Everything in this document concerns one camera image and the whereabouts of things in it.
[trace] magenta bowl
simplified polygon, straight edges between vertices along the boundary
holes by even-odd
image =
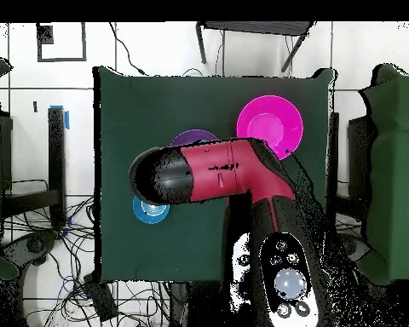
[[[257,138],[282,160],[294,152],[303,135],[300,112],[287,99],[264,95],[253,99],[239,114],[236,124],[238,138]]]

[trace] control panel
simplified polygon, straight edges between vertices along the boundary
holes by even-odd
[[[318,307],[300,242],[276,232],[262,244],[260,262],[274,327],[315,327]]]

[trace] green tablecloth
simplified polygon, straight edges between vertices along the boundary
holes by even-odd
[[[169,145],[187,129],[205,129],[219,139],[236,136],[239,113],[257,96],[282,96],[301,113],[304,133],[295,154],[324,204],[332,69],[308,79],[123,77],[103,67],[99,74],[102,279],[221,279],[226,199],[172,205],[164,221],[149,226],[133,213],[128,173],[138,154]],[[283,165],[291,177],[290,163]]]

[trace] blue plate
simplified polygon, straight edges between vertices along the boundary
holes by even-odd
[[[170,205],[151,205],[142,202],[138,197],[133,198],[133,212],[138,220],[154,225],[160,223],[170,210]]]

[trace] black chair leg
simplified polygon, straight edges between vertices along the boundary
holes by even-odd
[[[288,59],[286,59],[285,64],[282,67],[282,72],[286,72],[287,67],[290,65],[290,63],[292,62],[292,58],[294,57],[294,55],[296,54],[296,52],[298,51],[298,48],[300,48],[300,45],[302,45],[302,41],[304,40],[304,38],[307,36],[307,34],[302,34],[296,44],[294,45],[294,49],[292,49],[292,51],[290,52],[290,54],[288,55]]]
[[[222,75],[224,76],[224,53],[226,52],[226,31],[222,31]]]
[[[197,24],[195,25],[195,31],[197,32],[197,39],[199,40],[201,62],[203,64],[206,64],[205,46],[203,45],[203,36],[201,35],[201,23],[201,21],[197,21]]]

